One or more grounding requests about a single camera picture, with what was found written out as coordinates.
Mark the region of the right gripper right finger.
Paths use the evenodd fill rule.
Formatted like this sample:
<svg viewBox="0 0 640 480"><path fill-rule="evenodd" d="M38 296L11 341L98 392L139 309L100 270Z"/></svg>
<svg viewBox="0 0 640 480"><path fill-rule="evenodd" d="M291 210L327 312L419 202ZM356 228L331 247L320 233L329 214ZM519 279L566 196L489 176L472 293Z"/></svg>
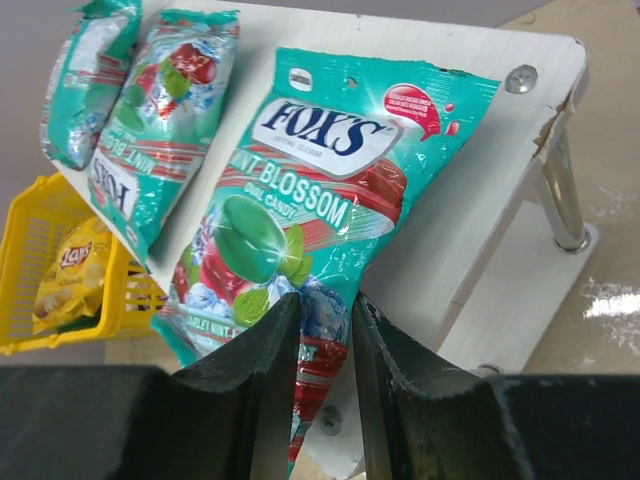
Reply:
<svg viewBox="0 0 640 480"><path fill-rule="evenodd" d="M370 479L635 479L635 375L479 377L364 295L352 347Z"/></svg>

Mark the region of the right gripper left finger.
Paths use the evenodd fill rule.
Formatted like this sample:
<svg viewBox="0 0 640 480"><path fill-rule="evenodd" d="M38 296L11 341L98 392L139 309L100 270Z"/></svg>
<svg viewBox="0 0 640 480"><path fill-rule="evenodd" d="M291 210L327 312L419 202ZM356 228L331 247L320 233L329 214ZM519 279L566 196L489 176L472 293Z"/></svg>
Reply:
<svg viewBox="0 0 640 480"><path fill-rule="evenodd" d="M283 479L300 300L189 367L1 371L5 479Z"/></svg>

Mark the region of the Fox's mint blossom candy bag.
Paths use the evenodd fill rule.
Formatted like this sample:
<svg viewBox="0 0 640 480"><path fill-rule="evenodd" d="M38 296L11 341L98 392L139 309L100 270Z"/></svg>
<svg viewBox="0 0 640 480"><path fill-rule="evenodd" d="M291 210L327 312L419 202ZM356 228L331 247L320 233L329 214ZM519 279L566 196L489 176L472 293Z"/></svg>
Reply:
<svg viewBox="0 0 640 480"><path fill-rule="evenodd" d="M163 10L101 132L91 202L140 264L208 153L239 32L235 10Z"/></svg>

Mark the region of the teal candy bag back side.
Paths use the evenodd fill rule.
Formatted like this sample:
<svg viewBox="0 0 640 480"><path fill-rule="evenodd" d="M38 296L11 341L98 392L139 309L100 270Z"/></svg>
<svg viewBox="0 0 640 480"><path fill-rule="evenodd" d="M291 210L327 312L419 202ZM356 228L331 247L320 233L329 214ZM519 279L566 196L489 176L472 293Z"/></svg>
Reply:
<svg viewBox="0 0 640 480"><path fill-rule="evenodd" d="M142 3L91 1L63 43L49 78L39 135L45 156L84 170L125 83Z"/></svg>

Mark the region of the white two-tier shelf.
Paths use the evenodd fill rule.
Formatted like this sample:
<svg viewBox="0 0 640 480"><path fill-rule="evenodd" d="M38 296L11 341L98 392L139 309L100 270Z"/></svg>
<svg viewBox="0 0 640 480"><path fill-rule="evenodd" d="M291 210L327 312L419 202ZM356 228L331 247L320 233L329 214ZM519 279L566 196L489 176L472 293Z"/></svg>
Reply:
<svg viewBox="0 0 640 480"><path fill-rule="evenodd" d="M279 47L424 60L497 79L479 128L366 271L363 288L453 364L518 372L577 280L597 230L577 205L566 126L588 84L559 34L240 3L228 113L148 257L167 287L223 164L269 90Z"/></svg>

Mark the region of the yellow Lays chips bag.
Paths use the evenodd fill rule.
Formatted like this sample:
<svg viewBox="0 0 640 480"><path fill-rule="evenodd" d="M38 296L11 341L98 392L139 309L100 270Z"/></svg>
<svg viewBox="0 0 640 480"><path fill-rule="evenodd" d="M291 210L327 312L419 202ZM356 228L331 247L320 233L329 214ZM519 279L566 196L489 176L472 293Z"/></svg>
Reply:
<svg viewBox="0 0 640 480"><path fill-rule="evenodd" d="M34 301L32 326L39 334L93 317L102 304L112 233L96 216L73 227L44 274Z"/></svg>

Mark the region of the yellow plastic shopping basket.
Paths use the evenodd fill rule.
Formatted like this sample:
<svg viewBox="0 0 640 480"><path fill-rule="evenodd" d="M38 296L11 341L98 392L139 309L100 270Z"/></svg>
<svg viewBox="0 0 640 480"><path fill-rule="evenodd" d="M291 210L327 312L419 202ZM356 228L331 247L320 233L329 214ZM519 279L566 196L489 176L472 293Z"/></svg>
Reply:
<svg viewBox="0 0 640 480"><path fill-rule="evenodd" d="M61 175L11 203L1 243L1 352L150 333L166 295Z"/></svg>

